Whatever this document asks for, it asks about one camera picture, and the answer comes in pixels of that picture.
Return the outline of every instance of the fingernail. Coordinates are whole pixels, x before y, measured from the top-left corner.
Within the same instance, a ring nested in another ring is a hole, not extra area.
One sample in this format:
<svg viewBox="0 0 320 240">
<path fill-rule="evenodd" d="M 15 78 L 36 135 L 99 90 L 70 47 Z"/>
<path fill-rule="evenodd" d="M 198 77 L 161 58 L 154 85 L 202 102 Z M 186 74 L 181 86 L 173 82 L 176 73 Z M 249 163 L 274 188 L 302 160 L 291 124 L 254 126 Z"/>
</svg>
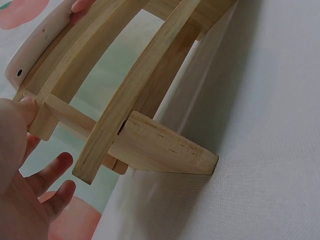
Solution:
<svg viewBox="0 0 320 240">
<path fill-rule="evenodd" d="M 28 101 L 28 102 L 32 102 L 34 99 L 32 96 L 25 96 L 24 98 L 22 98 L 21 102 L 24 102 L 24 101 Z"/>
</svg>

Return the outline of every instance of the white wall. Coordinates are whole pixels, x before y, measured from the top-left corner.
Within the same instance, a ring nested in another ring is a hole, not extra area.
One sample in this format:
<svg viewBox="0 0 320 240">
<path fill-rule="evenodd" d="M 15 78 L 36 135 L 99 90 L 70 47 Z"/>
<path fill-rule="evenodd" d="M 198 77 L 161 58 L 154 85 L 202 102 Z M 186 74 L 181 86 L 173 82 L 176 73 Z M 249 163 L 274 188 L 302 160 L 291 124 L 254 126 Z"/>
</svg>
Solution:
<svg viewBox="0 0 320 240">
<path fill-rule="evenodd" d="M 190 65 L 193 81 L 176 82 L 158 115 L 220 156 L 213 176 L 129 172 L 94 239 L 320 239 L 319 9 L 239 0 L 200 43 L 212 58 Z M 188 109 L 192 82 L 201 88 Z"/>
</svg>

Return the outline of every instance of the light wood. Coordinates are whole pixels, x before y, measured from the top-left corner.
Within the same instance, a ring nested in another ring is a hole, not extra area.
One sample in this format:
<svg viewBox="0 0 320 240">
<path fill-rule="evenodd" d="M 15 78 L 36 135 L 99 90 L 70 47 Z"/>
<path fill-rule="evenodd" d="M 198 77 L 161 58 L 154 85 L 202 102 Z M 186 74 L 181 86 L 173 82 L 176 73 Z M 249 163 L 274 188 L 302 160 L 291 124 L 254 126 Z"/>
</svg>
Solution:
<svg viewBox="0 0 320 240">
<path fill-rule="evenodd" d="M 29 132 L 48 140 L 58 122 L 43 103 L 49 94 L 69 103 L 102 54 L 148 0 L 109 0 L 56 65 L 36 98 L 39 112 Z"/>
<path fill-rule="evenodd" d="M 211 175 L 218 161 L 215 154 L 136 111 L 108 153 L 135 169 L 171 173 Z"/>
<path fill-rule="evenodd" d="M 150 0 L 145 10 L 166 20 L 181 0 Z M 201 29 L 203 35 L 221 18 L 221 16 L 236 2 L 236 0 L 202 0 L 188 20 L 189 23 Z"/>
<path fill-rule="evenodd" d="M 199 2 L 183 0 L 135 62 L 91 132 L 73 169 L 76 177 L 92 183 L 139 93 Z"/>
<path fill-rule="evenodd" d="M 89 137 L 89 134 L 96 125 L 95 120 L 52 94 L 48 96 L 45 104 L 58 121 L 84 139 Z M 127 164 L 121 161 L 117 162 L 117 159 L 110 155 L 106 155 L 102 165 L 121 175 L 125 174 L 128 169 Z"/>
<path fill-rule="evenodd" d="M 86 139 L 96 125 L 95 120 L 73 108 L 53 94 L 48 96 L 45 104 L 60 122 Z"/>
<path fill-rule="evenodd" d="M 45 104 L 59 121 L 85 138 L 96 124 L 52 94 Z M 218 160 L 208 150 L 136 111 L 126 121 L 108 153 L 102 164 L 118 174 L 124 174 L 128 165 L 150 171 L 212 174 Z"/>
<path fill-rule="evenodd" d="M 151 119 L 155 116 L 198 35 L 199 29 L 195 26 L 188 22 L 183 26 L 154 69 L 131 112 L 137 111 Z"/>
<path fill-rule="evenodd" d="M 52 72 L 55 70 L 69 49 L 78 41 L 81 35 L 110 6 L 112 0 L 97 0 L 87 15 L 75 26 L 69 24 L 47 47 L 31 71 L 22 82 L 14 100 L 20 101 L 24 90 L 38 95 Z"/>
</svg>

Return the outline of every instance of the wooden leg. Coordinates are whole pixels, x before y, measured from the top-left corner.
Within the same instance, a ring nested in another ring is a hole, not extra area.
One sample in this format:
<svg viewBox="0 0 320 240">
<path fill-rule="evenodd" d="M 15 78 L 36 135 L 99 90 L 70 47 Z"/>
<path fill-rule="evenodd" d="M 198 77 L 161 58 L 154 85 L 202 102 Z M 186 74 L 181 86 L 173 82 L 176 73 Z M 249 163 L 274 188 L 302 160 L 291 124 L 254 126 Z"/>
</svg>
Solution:
<svg viewBox="0 0 320 240">
<path fill-rule="evenodd" d="M 90 134 L 72 172 L 76 177 L 92 183 L 139 93 L 199 2 L 182 0 L 133 65 Z"/>
</svg>

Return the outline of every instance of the finger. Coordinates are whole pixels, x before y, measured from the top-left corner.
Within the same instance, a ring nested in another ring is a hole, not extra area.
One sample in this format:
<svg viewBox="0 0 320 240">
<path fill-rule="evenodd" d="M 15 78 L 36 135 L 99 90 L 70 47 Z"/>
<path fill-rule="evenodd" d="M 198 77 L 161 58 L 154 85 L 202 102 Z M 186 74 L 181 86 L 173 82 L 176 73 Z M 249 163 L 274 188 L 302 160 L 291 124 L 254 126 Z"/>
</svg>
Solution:
<svg viewBox="0 0 320 240">
<path fill-rule="evenodd" d="M 89 9 L 96 0 L 77 0 L 71 7 L 72 13 L 79 13 L 82 10 Z"/>
<path fill-rule="evenodd" d="M 82 11 L 72 14 L 70 23 L 72 25 L 75 25 L 77 22 L 79 22 L 80 19 L 82 19 L 88 13 L 88 11 L 89 9 L 84 9 Z"/>
<path fill-rule="evenodd" d="M 32 97 L 24 97 L 20 102 L 13 102 L 21 114 L 25 125 L 28 126 L 36 116 L 36 104 Z"/>
<path fill-rule="evenodd" d="M 28 134 L 26 137 L 26 148 L 24 157 L 21 163 L 21 166 L 25 163 L 26 159 L 29 157 L 29 155 L 36 149 L 38 144 L 40 143 L 40 139 L 36 136 L 33 136 L 31 134 Z"/>
<path fill-rule="evenodd" d="M 26 177 L 25 180 L 29 183 L 34 194 L 40 197 L 66 172 L 72 163 L 72 156 L 67 152 L 63 152 L 44 169 Z"/>
<path fill-rule="evenodd" d="M 76 184 L 71 180 L 67 180 L 51 198 L 42 203 L 51 223 L 59 217 L 61 212 L 70 203 L 75 190 Z"/>
</svg>

